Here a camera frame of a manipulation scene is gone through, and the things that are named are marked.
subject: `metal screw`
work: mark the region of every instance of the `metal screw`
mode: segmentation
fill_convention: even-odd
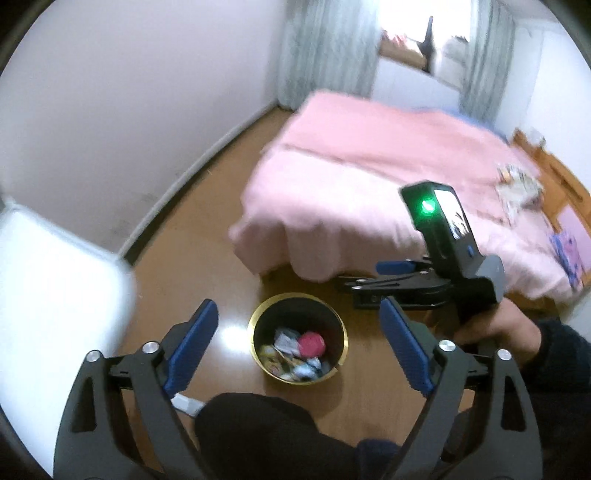
[[[511,356],[511,352],[509,350],[505,350],[502,348],[496,353],[501,360],[511,360],[513,357]]]
[[[143,353],[154,353],[157,352],[160,348],[160,344],[158,342],[148,342],[145,343],[142,347]]]
[[[442,340],[439,342],[439,348],[444,352],[453,352],[456,349],[456,344],[451,340]]]
[[[86,354],[86,361],[87,362],[96,362],[101,356],[101,353],[98,350],[91,350]]]

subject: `trash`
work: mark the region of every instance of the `trash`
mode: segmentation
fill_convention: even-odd
[[[293,374],[301,381],[316,380],[318,371],[308,364],[298,365],[294,368]]]
[[[283,374],[283,367],[280,362],[271,359],[265,359],[261,361],[262,366],[272,375],[279,377]]]
[[[306,363],[311,367],[314,367],[318,371],[321,371],[322,369],[322,363],[320,363],[320,359],[317,356],[315,356],[314,358],[309,358],[308,360],[306,360]]]
[[[316,332],[306,332],[298,339],[299,351],[302,358],[322,356],[326,351],[326,344],[322,335]]]
[[[316,332],[301,335],[295,330],[278,328],[275,343],[262,345],[257,353],[270,374],[297,383],[317,380],[332,370],[330,363],[320,358],[325,351],[324,339]]]
[[[259,350],[259,358],[261,360],[265,358],[275,359],[277,358],[277,350],[272,345],[263,345]]]
[[[296,332],[295,330],[292,330],[291,328],[279,327],[275,331],[275,341],[277,341],[277,338],[281,334],[288,336],[289,338],[294,339],[294,340],[297,340],[298,338],[301,337],[300,332]]]
[[[321,366],[320,366],[320,372],[322,373],[322,375],[326,375],[328,372],[330,372],[332,370],[332,367],[330,366],[330,363],[324,361],[322,362]]]
[[[300,345],[294,338],[288,337],[285,333],[280,333],[275,338],[275,348],[282,353],[292,356],[300,356]]]
[[[288,382],[297,381],[297,378],[292,373],[281,374],[279,375],[279,378],[281,378],[282,380],[287,380]]]

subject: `blue finger pad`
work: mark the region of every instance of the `blue finger pad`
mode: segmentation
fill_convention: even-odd
[[[187,389],[205,350],[217,330],[217,305],[209,300],[180,345],[168,360],[168,380],[164,391],[170,398]]]
[[[388,299],[384,299],[380,306],[379,322],[408,383],[414,390],[428,397],[434,388],[429,373],[428,357]]]
[[[413,261],[404,262],[378,262],[375,264],[375,271],[378,275],[406,275],[413,273],[417,263]]]

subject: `white cable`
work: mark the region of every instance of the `white cable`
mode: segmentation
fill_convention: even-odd
[[[186,413],[190,417],[195,418],[201,409],[205,406],[205,403],[194,398],[185,397],[180,393],[177,393],[171,400],[173,407],[178,411]]]

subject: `pink bedspread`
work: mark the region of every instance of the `pink bedspread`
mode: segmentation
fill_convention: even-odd
[[[441,111],[409,112],[331,92],[311,95],[275,145],[354,164],[400,185],[452,185],[468,211],[508,223],[496,167],[515,153],[488,130]]]
[[[334,161],[311,153],[312,146],[295,149],[290,138],[284,132],[257,165],[242,195],[243,217],[230,229],[236,255],[250,271],[262,274],[290,263],[301,278],[326,281],[348,271],[374,273],[381,260],[426,253],[398,193],[405,182],[376,175],[378,168],[345,160],[345,153],[333,155],[341,160]],[[502,258],[508,290],[531,299],[572,296],[542,213],[522,212],[511,229],[464,206],[481,252]]]

